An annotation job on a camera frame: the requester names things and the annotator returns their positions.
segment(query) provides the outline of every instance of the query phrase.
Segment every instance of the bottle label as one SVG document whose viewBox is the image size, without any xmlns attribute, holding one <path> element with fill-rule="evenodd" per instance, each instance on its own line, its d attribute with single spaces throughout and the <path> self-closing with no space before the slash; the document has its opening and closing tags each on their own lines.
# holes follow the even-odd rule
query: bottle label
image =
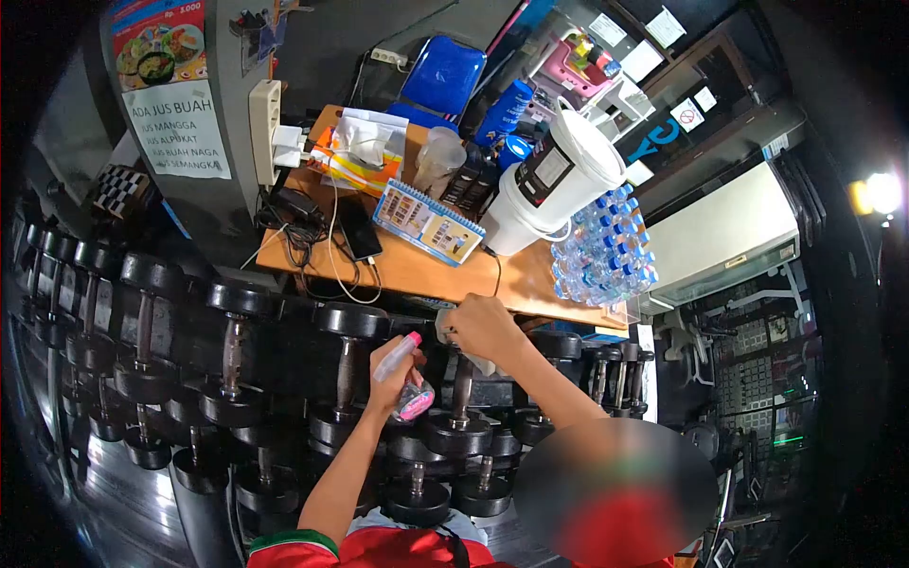
<svg viewBox="0 0 909 568">
<path fill-rule="evenodd" d="M 432 391 L 424 391 L 410 399 L 401 407 L 401 411 L 398 413 L 401 416 L 401 420 L 414 420 L 433 405 L 434 399 L 435 393 Z"/>
</svg>

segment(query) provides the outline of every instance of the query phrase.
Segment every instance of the spray bottle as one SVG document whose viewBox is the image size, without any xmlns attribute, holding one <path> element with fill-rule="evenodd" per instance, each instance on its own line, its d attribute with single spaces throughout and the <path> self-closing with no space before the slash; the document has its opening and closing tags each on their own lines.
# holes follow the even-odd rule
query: spray bottle
<svg viewBox="0 0 909 568">
<path fill-rule="evenodd" d="M 391 353 L 383 357 L 382 361 L 375 368 L 373 378 L 381 383 L 388 378 L 388 375 L 397 369 L 398 365 L 409 355 L 423 339 L 417 332 L 411 332 L 396 345 Z M 401 396 L 398 404 L 392 412 L 395 420 L 409 422 L 425 412 L 433 405 L 435 400 L 435 389 L 429 384 L 429 381 L 423 381 L 422 386 L 417 386 L 410 381 L 406 381 L 404 388 L 401 389 Z"/>
</svg>

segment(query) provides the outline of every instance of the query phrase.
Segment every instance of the bucket label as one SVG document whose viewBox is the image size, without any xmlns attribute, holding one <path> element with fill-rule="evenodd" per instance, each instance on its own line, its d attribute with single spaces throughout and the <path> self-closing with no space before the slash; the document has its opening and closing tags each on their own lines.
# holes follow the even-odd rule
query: bucket label
<svg viewBox="0 0 909 568">
<path fill-rule="evenodd" d="M 574 162 L 559 148 L 550 132 L 518 166 L 514 183 L 527 202 L 539 208 L 573 169 Z"/>
</svg>

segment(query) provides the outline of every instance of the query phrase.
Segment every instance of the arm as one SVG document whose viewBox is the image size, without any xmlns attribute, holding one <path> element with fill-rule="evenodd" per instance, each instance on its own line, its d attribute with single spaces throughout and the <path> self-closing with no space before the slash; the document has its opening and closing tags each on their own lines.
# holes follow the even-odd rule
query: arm
<svg viewBox="0 0 909 568">
<path fill-rule="evenodd" d="M 419 349 L 407 355 L 395 372 L 382 383 L 372 380 L 375 367 L 401 339 L 398 335 L 370 355 L 369 402 L 354 431 L 309 493 L 296 528 L 318 531 L 335 544 L 340 544 L 347 535 L 366 479 L 366 471 L 379 443 L 379 434 L 395 409 L 405 379 L 409 378 L 417 384 L 423 381 L 423 377 L 414 369 L 415 360 L 424 360 Z"/>
<path fill-rule="evenodd" d="M 497 298 L 468 294 L 448 313 L 445 324 L 454 328 L 451 338 L 462 351 L 488 359 L 510 374 L 556 428 L 608 416 L 546 361 Z"/>
</svg>

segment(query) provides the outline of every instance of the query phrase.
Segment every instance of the mobile phone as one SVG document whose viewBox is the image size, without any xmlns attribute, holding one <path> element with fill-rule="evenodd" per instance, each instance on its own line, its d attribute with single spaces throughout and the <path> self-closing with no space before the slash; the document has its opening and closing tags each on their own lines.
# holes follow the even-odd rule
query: mobile phone
<svg viewBox="0 0 909 568">
<path fill-rule="evenodd" d="M 337 222 L 341 225 L 341 233 L 354 262 L 382 253 L 379 237 L 375 235 L 375 227 L 359 195 L 338 199 Z"/>
</svg>

